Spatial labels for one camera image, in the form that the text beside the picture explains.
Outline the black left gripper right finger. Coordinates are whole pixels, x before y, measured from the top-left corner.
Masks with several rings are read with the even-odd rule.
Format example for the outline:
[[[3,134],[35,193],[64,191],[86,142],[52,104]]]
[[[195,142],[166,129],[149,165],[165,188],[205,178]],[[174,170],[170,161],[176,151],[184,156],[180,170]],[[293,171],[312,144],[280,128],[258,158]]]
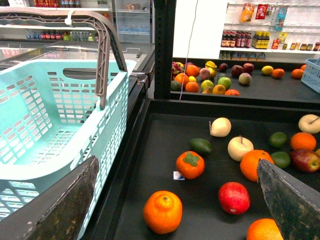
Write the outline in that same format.
[[[320,193],[275,164],[257,167],[264,201],[285,240],[320,238]]]

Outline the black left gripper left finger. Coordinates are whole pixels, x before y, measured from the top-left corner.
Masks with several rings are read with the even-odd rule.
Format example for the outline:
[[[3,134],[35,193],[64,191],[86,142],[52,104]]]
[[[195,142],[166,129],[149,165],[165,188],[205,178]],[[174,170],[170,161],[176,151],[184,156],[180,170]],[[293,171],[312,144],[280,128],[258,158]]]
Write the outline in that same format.
[[[94,196],[99,160],[89,157],[0,222],[2,240],[75,240]]]

